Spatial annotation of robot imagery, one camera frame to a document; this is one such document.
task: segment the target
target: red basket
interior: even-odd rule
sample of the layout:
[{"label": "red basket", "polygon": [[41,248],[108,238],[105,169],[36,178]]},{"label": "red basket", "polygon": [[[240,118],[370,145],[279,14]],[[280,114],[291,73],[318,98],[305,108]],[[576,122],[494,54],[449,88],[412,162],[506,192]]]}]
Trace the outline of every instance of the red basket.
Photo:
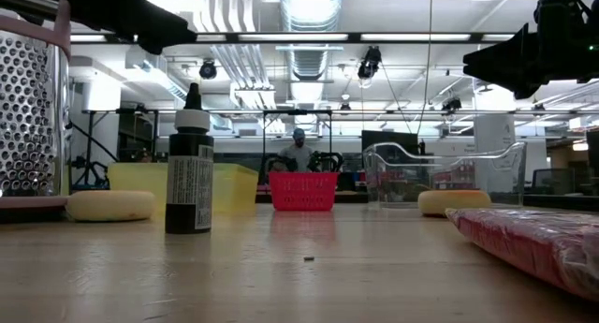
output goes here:
[{"label": "red basket", "polygon": [[277,211],[330,211],[339,173],[270,173],[272,205]]}]

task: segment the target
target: bottle label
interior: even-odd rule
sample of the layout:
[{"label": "bottle label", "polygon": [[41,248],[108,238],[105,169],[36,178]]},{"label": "bottle label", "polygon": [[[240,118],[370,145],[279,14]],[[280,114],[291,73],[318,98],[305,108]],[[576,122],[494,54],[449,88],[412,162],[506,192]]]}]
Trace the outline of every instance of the bottle label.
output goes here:
[{"label": "bottle label", "polygon": [[199,145],[198,155],[168,158],[167,203],[196,206],[196,229],[212,224],[213,149]]}]

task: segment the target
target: round sponge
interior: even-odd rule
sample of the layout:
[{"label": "round sponge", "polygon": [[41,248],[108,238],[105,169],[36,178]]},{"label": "round sponge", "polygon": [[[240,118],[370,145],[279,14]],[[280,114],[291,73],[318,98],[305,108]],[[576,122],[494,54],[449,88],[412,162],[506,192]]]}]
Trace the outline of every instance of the round sponge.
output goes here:
[{"label": "round sponge", "polygon": [[418,208],[424,215],[446,216],[446,209],[490,207],[490,197],[483,191],[426,191],[418,196]]},{"label": "round sponge", "polygon": [[141,191],[83,191],[66,203],[66,213],[76,221],[141,220],[154,208],[154,195]]}]

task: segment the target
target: red package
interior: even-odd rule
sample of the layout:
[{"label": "red package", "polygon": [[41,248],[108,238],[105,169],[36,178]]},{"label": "red package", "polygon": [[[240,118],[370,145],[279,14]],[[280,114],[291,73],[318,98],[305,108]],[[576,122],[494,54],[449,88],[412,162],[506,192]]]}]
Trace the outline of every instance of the red package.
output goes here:
[{"label": "red package", "polygon": [[478,246],[541,280],[599,301],[599,216],[525,210],[447,210]]}]

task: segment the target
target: yellow plastic container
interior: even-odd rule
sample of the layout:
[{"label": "yellow plastic container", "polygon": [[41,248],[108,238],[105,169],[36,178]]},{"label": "yellow plastic container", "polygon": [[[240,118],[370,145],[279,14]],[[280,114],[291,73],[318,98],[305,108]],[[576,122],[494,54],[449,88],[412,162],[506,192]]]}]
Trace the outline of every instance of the yellow plastic container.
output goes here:
[{"label": "yellow plastic container", "polygon": [[114,191],[146,191],[156,197],[154,217],[165,218],[167,207],[168,164],[112,163],[109,165],[110,189]]},{"label": "yellow plastic container", "polygon": [[[167,206],[168,164],[113,163],[109,165],[110,189],[147,191],[156,196],[154,218],[164,219]],[[214,164],[212,212],[254,213],[258,173],[237,164]]]},{"label": "yellow plastic container", "polygon": [[239,214],[256,211],[258,172],[237,164],[215,164],[212,211]]}]

